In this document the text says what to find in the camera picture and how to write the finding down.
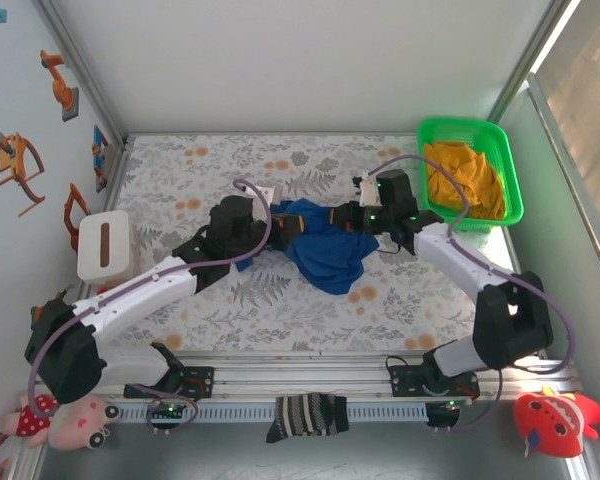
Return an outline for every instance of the patterned tablecloth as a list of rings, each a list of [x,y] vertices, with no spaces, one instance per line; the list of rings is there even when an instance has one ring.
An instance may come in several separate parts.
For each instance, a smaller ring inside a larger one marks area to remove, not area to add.
[[[351,177],[401,153],[413,136],[142,136],[129,147],[116,208],[129,213],[143,270],[208,223],[235,193],[233,179],[281,185],[283,198],[321,205],[355,198]],[[401,165],[420,196],[419,165]],[[501,229],[464,233],[511,268]],[[395,250],[388,237],[381,249]],[[201,294],[172,303],[123,333],[118,345],[161,339],[174,350],[380,351],[430,349],[472,331],[474,306],[437,268],[404,250],[374,252],[348,295],[311,286],[282,252],[265,252]]]

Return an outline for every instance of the blue cloth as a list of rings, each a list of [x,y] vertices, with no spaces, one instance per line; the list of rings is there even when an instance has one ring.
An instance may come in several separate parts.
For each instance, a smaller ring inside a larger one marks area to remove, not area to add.
[[[312,285],[327,293],[348,293],[364,272],[362,259],[378,248],[372,235],[345,232],[331,225],[331,207],[321,207],[305,198],[282,202],[271,211],[302,216],[304,232],[291,242],[285,254]],[[236,267],[243,271],[252,263],[249,258]]]

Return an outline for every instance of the white wall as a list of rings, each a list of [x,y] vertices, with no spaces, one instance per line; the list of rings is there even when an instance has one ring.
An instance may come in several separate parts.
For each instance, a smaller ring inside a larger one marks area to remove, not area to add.
[[[44,202],[23,217],[29,200],[14,182],[0,187],[0,415],[16,406],[26,388],[24,348],[30,333],[29,309],[69,283],[76,283],[76,255],[63,225],[69,182],[98,211],[106,190],[95,192],[91,143],[96,115],[85,95],[80,115],[63,123],[51,91],[51,75],[40,64],[40,49],[56,47],[29,1],[0,0],[7,23],[0,24],[0,132],[19,132],[42,157],[46,171],[31,181]],[[67,83],[70,71],[60,67]]]
[[[486,117],[549,0],[53,0],[129,132]]]
[[[600,402],[600,262],[526,92],[501,124],[525,203],[524,217],[510,229],[518,259],[523,270],[542,278],[545,290],[571,316],[585,393]],[[563,329],[554,327],[554,334],[553,350],[562,356]]]

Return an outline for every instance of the yellow cloth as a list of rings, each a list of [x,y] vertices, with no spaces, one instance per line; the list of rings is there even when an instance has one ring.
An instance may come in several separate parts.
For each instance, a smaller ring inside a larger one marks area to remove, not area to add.
[[[476,153],[460,142],[427,143],[424,153],[460,184],[469,200],[470,217],[502,220],[505,214],[502,181],[484,153]],[[427,188],[433,203],[462,210],[462,199],[456,189],[431,165],[427,165]]]

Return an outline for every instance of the pink stuffed toy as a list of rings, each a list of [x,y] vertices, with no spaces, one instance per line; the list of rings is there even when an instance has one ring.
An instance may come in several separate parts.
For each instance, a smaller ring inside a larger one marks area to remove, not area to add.
[[[45,412],[56,405],[50,395],[37,395],[38,409]],[[38,418],[31,411],[27,395],[20,397],[22,410],[9,413],[0,421],[0,432],[5,435],[28,437],[30,448],[42,445],[47,439],[57,450],[75,450],[82,447],[98,448],[109,436],[105,425],[120,416],[120,409],[107,404],[96,395],[85,395],[80,400],[61,405],[52,418]]]

